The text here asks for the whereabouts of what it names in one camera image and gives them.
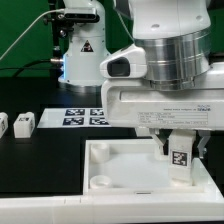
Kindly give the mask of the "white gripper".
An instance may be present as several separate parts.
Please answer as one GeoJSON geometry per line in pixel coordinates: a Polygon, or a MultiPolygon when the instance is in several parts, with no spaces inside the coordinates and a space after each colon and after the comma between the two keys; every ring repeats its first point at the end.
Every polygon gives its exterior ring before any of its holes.
{"type": "Polygon", "coordinates": [[[192,89],[157,91],[144,79],[111,79],[101,89],[107,122],[113,127],[146,127],[166,160],[168,140],[160,129],[199,130],[199,158],[206,153],[209,130],[224,130],[224,65],[195,78],[192,89]]]}

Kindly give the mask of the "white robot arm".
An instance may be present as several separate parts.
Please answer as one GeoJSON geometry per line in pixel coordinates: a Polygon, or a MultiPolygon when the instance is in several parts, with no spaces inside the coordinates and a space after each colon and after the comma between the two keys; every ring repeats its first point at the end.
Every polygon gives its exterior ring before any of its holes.
{"type": "Polygon", "coordinates": [[[72,29],[59,78],[68,88],[97,87],[113,127],[157,135],[199,134],[203,150],[224,130],[224,61],[210,55],[209,10],[216,0],[113,0],[132,20],[132,44],[109,53],[97,0],[64,0],[72,29]]]}

